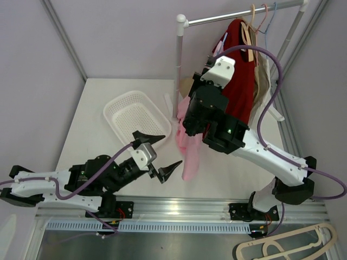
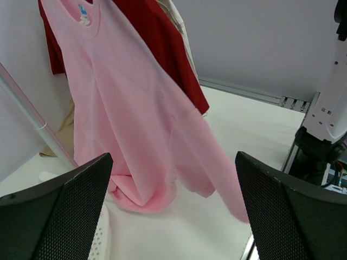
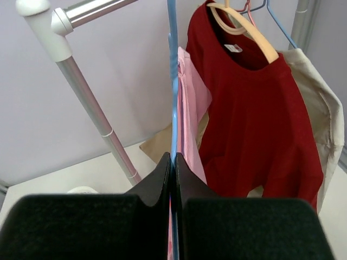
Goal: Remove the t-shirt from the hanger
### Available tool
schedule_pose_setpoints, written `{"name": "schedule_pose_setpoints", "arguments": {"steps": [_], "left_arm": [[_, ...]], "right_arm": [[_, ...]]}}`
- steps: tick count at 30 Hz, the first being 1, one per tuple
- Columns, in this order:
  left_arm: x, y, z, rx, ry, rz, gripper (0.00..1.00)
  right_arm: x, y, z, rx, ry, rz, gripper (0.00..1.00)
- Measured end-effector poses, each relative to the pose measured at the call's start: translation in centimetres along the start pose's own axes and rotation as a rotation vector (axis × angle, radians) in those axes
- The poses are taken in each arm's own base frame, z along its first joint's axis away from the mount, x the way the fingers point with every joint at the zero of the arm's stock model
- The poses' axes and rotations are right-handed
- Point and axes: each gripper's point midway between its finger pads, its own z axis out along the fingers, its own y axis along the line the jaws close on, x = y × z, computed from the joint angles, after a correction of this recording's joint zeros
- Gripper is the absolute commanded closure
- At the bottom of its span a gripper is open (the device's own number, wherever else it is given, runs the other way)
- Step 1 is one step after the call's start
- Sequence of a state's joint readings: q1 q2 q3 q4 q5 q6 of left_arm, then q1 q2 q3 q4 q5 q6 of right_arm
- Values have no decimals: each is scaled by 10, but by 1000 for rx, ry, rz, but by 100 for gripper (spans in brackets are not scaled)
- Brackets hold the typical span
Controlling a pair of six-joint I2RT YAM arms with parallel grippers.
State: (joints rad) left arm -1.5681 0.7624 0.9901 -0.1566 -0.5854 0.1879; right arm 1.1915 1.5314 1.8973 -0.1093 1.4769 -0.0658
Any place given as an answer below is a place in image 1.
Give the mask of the red t shirt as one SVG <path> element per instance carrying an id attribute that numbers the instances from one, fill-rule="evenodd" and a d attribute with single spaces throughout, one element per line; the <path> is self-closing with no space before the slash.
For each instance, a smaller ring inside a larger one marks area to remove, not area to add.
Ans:
<path id="1" fill-rule="evenodd" d="M 244 45 L 241 37 L 240 23 L 241 19 L 235 19 L 228 26 L 226 30 L 228 36 L 224 44 L 224 50 L 233 46 Z M 224 34 L 214 47 L 213 55 L 217 55 L 220 52 L 221 41 L 223 40 Z M 236 64 L 231 81 L 222 91 L 222 94 L 229 99 L 226 113 L 247 124 L 253 104 L 255 63 L 253 61 L 248 62 L 247 53 L 242 50 L 231 52 L 227 54 L 227 57 L 234 59 Z"/>

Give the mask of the pink t shirt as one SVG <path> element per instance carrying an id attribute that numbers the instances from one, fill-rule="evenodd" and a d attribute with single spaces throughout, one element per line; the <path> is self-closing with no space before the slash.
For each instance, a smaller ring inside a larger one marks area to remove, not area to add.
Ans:
<path id="1" fill-rule="evenodd" d="M 178 103 L 178 128 L 176 132 L 176 144 L 179 151 L 184 156 L 184 166 L 182 172 L 182 179 L 189 181 L 196 177 L 200 166 L 200 149 L 203 141 L 204 133 L 196 136 L 188 136 L 185 133 L 185 128 L 182 123 L 189 105 L 190 98 L 186 96 Z"/>

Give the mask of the beige t shirt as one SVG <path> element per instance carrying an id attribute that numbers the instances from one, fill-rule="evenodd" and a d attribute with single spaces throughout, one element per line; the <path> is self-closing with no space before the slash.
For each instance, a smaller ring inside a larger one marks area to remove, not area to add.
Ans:
<path id="1" fill-rule="evenodd" d="M 256 29 L 249 26 L 248 28 L 250 42 L 254 46 L 258 46 L 258 38 Z M 249 117 L 249 125 L 255 125 L 260 118 L 266 102 L 269 101 L 269 62 L 268 59 L 263 57 L 258 51 L 253 51 L 253 57 L 255 61 L 255 85 L 253 91 L 253 104 Z M 188 96 L 193 83 L 192 78 L 183 78 L 179 83 L 179 93 L 182 98 Z"/>

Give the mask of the beige plastic hanger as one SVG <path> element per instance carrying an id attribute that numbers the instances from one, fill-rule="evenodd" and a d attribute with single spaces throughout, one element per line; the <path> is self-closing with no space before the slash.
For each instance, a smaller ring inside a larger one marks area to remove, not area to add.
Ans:
<path id="1" fill-rule="evenodd" d="M 246 22 L 246 20 L 241 17 L 241 37 L 244 45 L 251 46 L 252 45 L 252 39 L 249 33 L 249 30 L 252 30 L 252 25 L 255 18 L 255 5 L 252 4 L 250 6 L 250 10 L 252 12 L 252 18 L 250 23 Z M 248 56 L 248 62 L 254 62 L 256 63 L 256 56 L 254 55 L 254 52 L 251 49 L 242 49 L 242 51 L 247 53 Z"/>

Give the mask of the pink wire hanger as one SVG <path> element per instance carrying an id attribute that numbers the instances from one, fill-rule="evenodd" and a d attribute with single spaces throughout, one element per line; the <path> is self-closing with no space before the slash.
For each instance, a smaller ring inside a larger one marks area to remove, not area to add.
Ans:
<path id="1" fill-rule="evenodd" d="M 264 22 L 265 22 L 265 20 L 267 19 L 267 16 L 268 16 L 268 5 L 266 3 L 264 3 L 261 6 L 265 8 L 265 16 L 263 17 L 261 23 L 256 28 L 256 31 L 255 31 L 256 34 L 260 31 L 262 25 L 264 24 Z"/>

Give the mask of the light blue wire hanger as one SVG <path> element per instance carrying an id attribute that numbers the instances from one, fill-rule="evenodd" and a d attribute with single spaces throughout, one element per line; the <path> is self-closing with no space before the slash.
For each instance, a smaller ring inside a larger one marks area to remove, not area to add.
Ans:
<path id="1" fill-rule="evenodd" d="M 226 39 L 227 39 L 227 36 L 228 36 L 228 33 L 226 32 L 226 33 L 224 34 L 223 40 L 221 41 L 220 53 L 224 51 L 224 44 L 225 44 L 225 41 L 226 41 Z"/>

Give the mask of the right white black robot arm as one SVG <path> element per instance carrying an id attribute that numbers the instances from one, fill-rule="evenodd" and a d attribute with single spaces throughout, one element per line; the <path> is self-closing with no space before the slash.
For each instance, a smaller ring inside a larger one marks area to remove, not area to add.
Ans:
<path id="1" fill-rule="evenodd" d="M 226 113 L 227 98 L 222 88 L 195 73 L 189 92 L 189 106 L 183 120 L 188 136 L 202 135 L 212 150 L 246 159 L 274 175 L 260 191 L 254 191 L 247 205 L 247 214 L 261 218 L 278 203 L 299 205 L 311 198 L 314 181 L 307 169 L 309 160 L 295 157 L 265 143 L 258 133 L 238 118 Z"/>

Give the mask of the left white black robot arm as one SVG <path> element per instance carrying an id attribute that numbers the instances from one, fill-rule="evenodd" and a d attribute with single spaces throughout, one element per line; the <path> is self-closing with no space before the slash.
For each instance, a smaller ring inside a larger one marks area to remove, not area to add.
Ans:
<path id="1" fill-rule="evenodd" d="M 134 203 L 119 201 L 115 194 L 143 175 L 163 184 L 182 163 L 155 168 L 153 144 L 165 136 L 132 135 L 134 140 L 113 156 L 102 154 L 67 170 L 37 173 L 14 165 L 10 180 L 1 183 L 1 200 L 18 207 L 82 209 L 87 218 L 131 219 Z"/>

